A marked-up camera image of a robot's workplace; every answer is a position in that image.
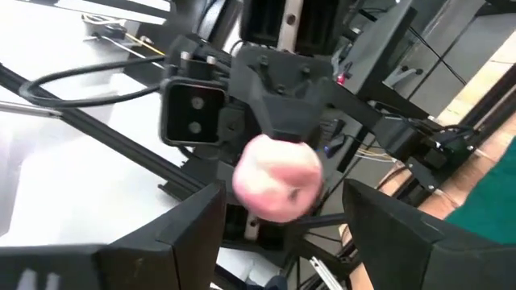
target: black cable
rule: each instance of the black cable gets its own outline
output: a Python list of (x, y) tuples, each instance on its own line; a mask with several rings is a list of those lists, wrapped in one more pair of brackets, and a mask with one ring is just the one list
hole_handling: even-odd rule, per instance
[(438, 57), (439, 61), (444, 64), (444, 66), (450, 71), (451, 74), (453, 74), (457, 78), (457, 80), (459, 80), (462, 83), (462, 85), (466, 85), (467, 84), (467, 82), (464, 80), (464, 78), (462, 78), (455, 71), (455, 69), (453, 69), (446, 61), (444, 61), (443, 57), (439, 53), (437, 53), (435, 51), (435, 49), (432, 48), (432, 46), (415, 29), (413, 29), (412, 27), (409, 27), (409, 31), (412, 32), (412, 34), (414, 34), (414, 36), (417, 39), (419, 39), (419, 41), (421, 41), (421, 43), (423, 45), (425, 45), (428, 49), (430, 49), (435, 54), (435, 56)]
[(342, 241), (337, 238), (330, 238), (330, 237), (324, 236), (322, 234), (316, 234), (316, 233), (312, 233), (312, 232), (306, 232), (306, 234), (313, 235), (314, 237), (322, 238), (327, 241), (338, 242), (338, 243), (342, 244)]
[(408, 169), (407, 166), (402, 166), (400, 168), (397, 168), (395, 170), (393, 170), (390, 174), (387, 175), (386, 178), (384, 178), (380, 183), (379, 185), (377, 185), (377, 189), (380, 190), (382, 187), (384, 187), (384, 185), (386, 185), (387, 183), (389, 183), (391, 180), (394, 179), (394, 177), (402, 174), (402, 172), (404, 172), (406, 169)]
[(138, 92), (125, 94), (122, 96), (109, 96), (109, 97), (92, 97), (81, 100), (56, 100), (49, 99), (46, 97), (37, 96), (33, 93), (34, 89), (41, 85), (47, 84), (51, 81), (56, 81), (66, 77), (78, 76), (86, 73), (95, 73), (115, 68), (126, 68), (132, 65), (148, 64), (152, 62), (160, 62), (164, 60), (164, 56), (151, 56), (145, 59), (119, 61), (109, 64), (96, 64), (90, 65), (83, 68), (74, 68), (63, 72), (55, 72), (44, 77), (40, 77), (35, 81), (28, 81), (24, 83), (19, 89), (19, 95), (29, 101), (30, 103), (38, 106), (48, 108), (86, 108), (91, 106), (105, 106), (111, 105), (118, 102), (125, 102), (148, 95), (150, 93), (157, 92), (160, 89), (159, 85), (142, 89)]
[[(373, 144), (375, 143), (377, 139), (373, 139), (371, 141), (371, 143), (369, 143), (366, 147), (365, 147), (365, 150), (368, 150), (370, 148), (373, 148)], [(326, 201), (331, 197), (331, 195), (337, 190), (337, 188), (340, 186), (340, 184), (342, 184), (344, 182), (344, 180), (346, 179), (346, 177), (348, 177), (352, 170), (356, 167), (356, 165), (361, 161), (361, 158), (356, 158), (355, 162), (353, 162), (353, 164), (346, 170), (346, 172), (342, 175), (342, 177), (339, 179), (339, 181), (337, 181), (337, 183), (334, 185), (334, 187), (327, 191), (326, 194), (324, 195), (324, 197), (322, 197), (321, 201), (319, 202), (319, 204), (317, 205), (317, 207), (315, 208), (315, 210), (320, 210), (324, 204), (326, 203)]]
[(243, 44), (243, 40), (238, 39), (235, 41), (235, 43), (231, 46), (231, 49), (229, 50), (230, 55), (233, 55), (233, 51), (236, 49), (236, 46), (239, 44)]

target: screw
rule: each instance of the screw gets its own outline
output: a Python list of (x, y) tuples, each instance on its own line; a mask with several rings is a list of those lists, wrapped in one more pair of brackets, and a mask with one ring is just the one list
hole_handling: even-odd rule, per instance
[(278, 85), (276, 87), (276, 91), (279, 93), (279, 94), (283, 94), (285, 92), (285, 86), (284, 85)]
[(309, 74), (310, 73), (310, 68), (308, 66), (304, 66), (301, 70), (304, 74)]
[(190, 132), (194, 133), (194, 134), (199, 134), (201, 133), (201, 124), (199, 124), (198, 122), (191, 122), (189, 125), (188, 125), (188, 129), (190, 130)]
[(182, 60), (190, 60), (192, 56), (188, 52), (181, 52), (181, 59)]
[(260, 62), (261, 66), (268, 66), (268, 59), (267, 56), (260, 56), (258, 58), (258, 61)]
[(206, 62), (207, 62), (208, 64), (216, 64), (216, 63), (217, 63), (217, 59), (216, 59), (216, 58), (214, 58), (213, 56), (208, 56), (208, 57), (206, 58)]
[(296, 23), (296, 15), (294, 14), (288, 14), (287, 15), (287, 24), (289, 24), (290, 26), (293, 26), (294, 23)]
[(204, 100), (201, 97), (192, 97), (192, 107), (196, 110), (202, 109)]

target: cable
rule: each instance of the cable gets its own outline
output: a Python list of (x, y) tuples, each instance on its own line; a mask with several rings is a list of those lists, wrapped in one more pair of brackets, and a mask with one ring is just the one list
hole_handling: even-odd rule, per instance
[[(359, 139), (357, 139), (357, 138), (355, 138), (355, 137), (353, 137), (353, 136), (351, 136), (351, 135), (348, 135), (348, 134), (344, 134), (344, 133), (342, 133), (342, 134), (338, 134), (338, 135), (336, 135), (333, 139), (337, 139), (338, 137), (350, 138), (350, 139), (355, 140), (355, 142), (358, 142), (358, 143), (361, 143), (362, 145), (365, 145), (365, 144), (364, 144), (364, 142), (363, 142), (362, 140), (359, 140)], [(382, 147), (380, 147), (380, 146), (369, 146), (367, 149), (369, 149), (369, 148), (383, 149), (383, 148), (382, 148)]]
[(306, 234), (313, 235), (314, 237), (322, 238), (322, 239), (325, 239), (327, 241), (342, 243), (342, 241), (339, 240), (339, 239), (330, 238), (330, 237), (327, 237), (327, 236), (324, 236), (324, 235), (321, 235), (321, 234), (316, 234), (316, 233), (312, 233), (312, 232), (306, 232)]
[(165, 53), (160, 51), (159, 49), (157, 48), (154, 48), (152, 45), (148, 45), (147, 43), (145, 43), (144, 41), (140, 40), (140, 39), (137, 39), (136, 37), (134, 37), (133, 35), (129, 34), (129, 33), (126, 33), (126, 36), (127, 38), (131, 39), (132, 41), (138, 43), (138, 44), (141, 44), (143, 46), (145, 46), (146, 48), (152, 50), (153, 52), (159, 54), (160, 56), (164, 56)]
[(241, 39), (236, 40), (235, 43), (233, 45), (231, 45), (231, 48), (229, 50), (230, 55), (233, 55), (233, 51), (236, 49), (236, 46), (239, 44), (244, 44), (244, 41)]
[(361, 158), (361, 159), (365, 159), (365, 160), (382, 162), (382, 163), (394, 163), (394, 162), (396, 162), (395, 159), (378, 159), (378, 158), (374, 158), (374, 157), (370, 157), (370, 156), (365, 156), (365, 155), (360, 155), (360, 154), (355, 154), (355, 157), (358, 157), (358, 158)]
[[(93, 20), (92, 18), (97, 18), (97, 19), (107, 19), (107, 20)], [(86, 23), (90, 23), (90, 24), (94, 24), (94, 25), (107, 25), (107, 24), (122, 24), (125, 20), (123, 19), (114, 19), (114, 18), (111, 18), (111, 17), (99, 17), (99, 16), (95, 16), (95, 15), (90, 15), (90, 14), (83, 14), (82, 15), (82, 20)], [(152, 50), (153, 52), (161, 55), (161, 56), (164, 56), (165, 53), (160, 51), (159, 49), (157, 48), (154, 48), (152, 45), (149, 45), (147, 44), (146, 42), (134, 37), (133, 35), (131, 35), (130, 33), (127, 33), (126, 32), (126, 37), (134, 42), (136, 42), (137, 44), (140, 44), (142, 46), (145, 46), (146, 48)]]
[(365, 150), (365, 149), (362, 149), (362, 148), (358, 148), (358, 152), (361, 155), (366, 155), (366, 156), (370, 156), (370, 157), (390, 158), (387, 153), (376, 153), (376, 152)]
[(66, 77), (73, 77), (78, 76), (81, 74), (86, 73), (95, 73), (95, 72), (101, 72), (106, 71), (110, 69), (115, 68), (126, 68), (128, 66), (132, 65), (138, 65), (138, 64), (147, 64), (152, 62), (158, 62), (158, 61), (164, 61), (164, 56), (153, 56), (148, 57), (146, 59), (138, 59), (138, 60), (127, 60), (127, 61), (120, 61), (120, 62), (114, 62), (109, 64), (96, 64), (96, 65), (90, 65), (83, 68), (74, 68), (70, 70), (66, 70), (63, 72), (56, 72), (49, 74), (44, 77), (40, 77), (36, 79), (35, 81), (28, 81), (24, 83), (20, 90), (20, 96), (25, 98), (27, 101), (29, 101), (32, 104), (38, 105), (38, 106), (44, 106), (49, 108), (86, 108), (86, 107), (92, 107), (92, 106), (105, 106), (105, 105), (112, 105), (118, 102), (125, 102), (130, 101), (133, 99), (136, 99), (138, 97), (142, 97), (145, 95), (148, 95), (150, 93), (154, 93), (160, 90), (159, 85), (154, 85), (149, 88), (142, 89), (138, 92), (125, 94), (122, 96), (110, 96), (110, 97), (93, 97), (89, 99), (81, 99), (81, 100), (54, 100), (54, 99), (48, 99), (46, 97), (40, 97), (36, 96), (32, 91), (44, 84), (47, 84), (51, 81), (56, 81), (62, 78)]
[[(375, 142), (376, 139), (373, 139), (369, 145), (366, 146), (366, 150), (372, 147), (372, 144)], [(355, 168), (355, 166), (360, 162), (360, 158), (357, 158), (355, 162), (346, 170), (346, 172), (340, 177), (339, 181), (333, 186), (333, 188), (322, 197), (321, 201), (319, 202), (318, 206), (316, 207), (316, 210), (321, 209), (326, 201), (330, 198), (330, 196), (337, 190), (337, 188), (344, 182), (347, 176), (352, 172), (352, 170)]]
[[(111, 42), (112, 44), (114, 44), (114, 45), (115, 45), (115, 46), (117, 46), (118, 48), (121, 48), (121, 49), (123, 49), (124, 51), (131, 53), (132, 55), (138, 56), (139, 58), (142, 58), (142, 59), (147, 58), (146, 56), (144, 56), (144, 55), (142, 55), (142, 54), (139, 54), (138, 52), (135, 52), (135, 51), (133, 51), (133, 50), (132, 50), (132, 49), (130, 49), (130, 48), (126, 48), (126, 47), (124, 47), (122, 44), (120, 44), (120, 43), (118, 43), (118, 42), (116, 42), (116, 41), (112, 40), (112, 39), (111, 39), (111, 38), (109, 38), (109, 37), (101, 36), (101, 38), (102, 38), (102, 39), (105, 39), (105, 40), (107, 40), (107, 41), (109, 41), (109, 42)], [(156, 67), (158, 67), (158, 68), (164, 69), (164, 67), (163, 67), (161, 64), (158, 64), (158, 63), (152, 63), (152, 64), (154, 64), (154, 65), (155, 65)]]
[(400, 168), (396, 168), (395, 170), (393, 170), (377, 185), (377, 189), (380, 190), (381, 188), (383, 188), (384, 185), (388, 184), (391, 180), (394, 179), (394, 177), (402, 174), (402, 172), (404, 172), (406, 169), (408, 169), (408, 167), (404, 165)]
[(427, 41), (426, 41), (426, 40), (425, 40), (425, 39), (424, 39), (424, 38), (423, 38), (423, 37), (422, 37), (422, 36), (421, 36), (421, 35), (420, 35), (416, 30), (415, 30), (415, 29), (413, 29), (412, 27), (409, 27), (409, 31), (410, 31), (410, 32), (412, 32), (412, 34), (414, 34), (414, 36), (415, 36), (416, 38), (418, 38), (418, 39), (419, 39), (419, 41), (421, 41), (421, 43), (422, 43), (422, 44), (424, 44), (428, 49), (430, 49), (430, 50), (435, 54), (435, 56), (437, 56), (437, 57), (438, 57), (439, 61), (440, 61), (440, 62), (442, 62), (442, 63), (444, 64), (444, 66), (445, 66), (445, 67), (450, 71), (450, 73), (451, 73), (451, 74), (453, 74), (453, 75), (457, 78), (457, 80), (459, 80), (459, 81), (462, 83), (462, 85), (466, 85), (466, 84), (467, 84), (467, 82), (464, 80), (464, 78), (462, 78), (462, 77), (461, 77), (461, 76), (460, 76), (460, 75), (455, 71), (455, 69), (453, 69), (453, 68), (452, 68), (452, 67), (451, 67), (451, 66), (450, 66), (450, 65), (449, 65), (449, 64), (448, 64), (448, 63), (443, 59), (443, 57), (442, 57), (439, 53), (437, 53), (437, 52), (435, 51), (435, 49), (434, 49), (434, 48), (432, 48), (432, 46), (431, 46), (430, 44), (428, 44), (428, 42), (427, 42)]

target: yellow wire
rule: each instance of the yellow wire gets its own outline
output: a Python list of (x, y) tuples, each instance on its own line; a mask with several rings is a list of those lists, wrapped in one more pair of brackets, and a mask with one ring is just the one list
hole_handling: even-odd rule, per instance
[(358, 152), (360, 153), (364, 153), (364, 154), (369, 154), (369, 155), (372, 155), (372, 156), (379, 156), (379, 157), (385, 157), (385, 158), (389, 158), (385, 153), (380, 153), (380, 152), (374, 152), (374, 151), (369, 151), (367, 149), (362, 149), (362, 148), (359, 148), (358, 149)]
[(141, 40), (137, 39), (137, 38), (136, 38), (136, 37), (134, 37), (133, 35), (130, 35), (129, 33), (126, 33), (126, 36), (127, 36), (128, 38), (130, 38), (132, 41), (134, 41), (134, 42), (136, 42), (136, 43), (138, 43), (138, 44), (141, 44), (141, 45), (145, 46), (146, 48), (148, 48), (148, 49), (152, 50), (153, 52), (155, 52), (155, 53), (157, 53), (157, 54), (159, 54), (159, 55), (161, 55), (161, 56), (164, 56), (164, 53), (163, 53), (163, 52), (160, 52), (158, 49), (154, 48), (153, 46), (148, 45), (148, 44), (146, 44), (145, 42), (143, 42), (143, 41), (141, 41)]

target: wooden floor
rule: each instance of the wooden floor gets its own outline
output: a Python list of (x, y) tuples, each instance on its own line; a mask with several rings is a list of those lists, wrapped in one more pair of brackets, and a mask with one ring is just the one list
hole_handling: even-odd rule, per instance
[[(495, 52), (488, 62), (478, 71), (441, 115), (438, 116), (437, 121), (442, 125), (459, 123), (466, 113), (469, 112), (509, 68), (516, 63), (515, 52), (516, 32), (500, 46), (497, 52)], [(515, 135), (516, 114), (485, 141), (461, 169), (441, 187), (441, 190), (437, 192), (439, 194), (434, 194), (428, 198), (419, 208), (423, 212), (437, 218), (445, 218), (455, 210), (455, 208), (464, 203), (476, 183), (503, 156), (503, 153), (506, 151)], [(384, 185), (382, 191), (385, 194), (393, 194), (409, 177), (410, 174), (408, 172), (402, 173)], [(343, 233), (344, 243), (351, 239), (351, 235), (345, 225), (341, 227), (341, 233)], [(363, 264), (354, 270), (351, 274), (351, 280), (354, 290), (373, 289)]]

